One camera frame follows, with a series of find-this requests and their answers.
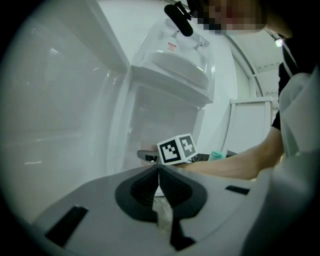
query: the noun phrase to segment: person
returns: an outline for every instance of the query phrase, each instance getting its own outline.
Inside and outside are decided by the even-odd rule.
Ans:
[[[238,155],[216,161],[184,163],[178,167],[197,173],[239,179],[254,179],[259,172],[273,168],[285,153],[295,156],[299,147],[282,112],[303,89],[304,82],[289,81],[296,74],[308,78],[319,60],[317,40],[309,37],[318,31],[317,7],[313,2],[289,0],[200,0],[202,15],[221,30],[257,32],[269,29],[283,38],[283,59],[279,65],[279,108],[265,140]]]

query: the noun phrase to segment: dark shirt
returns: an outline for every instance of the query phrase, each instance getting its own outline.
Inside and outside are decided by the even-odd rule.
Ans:
[[[287,63],[292,75],[298,73],[311,74],[319,60],[319,46],[317,45],[317,39],[311,36],[311,33],[317,32],[315,30],[311,31],[311,27],[313,26],[309,26],[309,29],[301,29],[300,27],[299,29],[292,28],[292,38],[284,40],[296,62],[295,65],[286,49],[282,47],[284,61]],[[278,94],[280,96],[282,90],[290,80],[290,76],[288,75],[283,63],[279,65],[279,78]],[[272,126],[281,130],[280,112],[276,114]]]

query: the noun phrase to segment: person's arm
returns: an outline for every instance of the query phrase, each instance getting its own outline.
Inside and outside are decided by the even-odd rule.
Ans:
[[[261,144],[243,153],[216,161],[183,163],[177,167],[201,174],[251,180],[261,170],[274,167],[283,153],[281,131],[271,127]]]

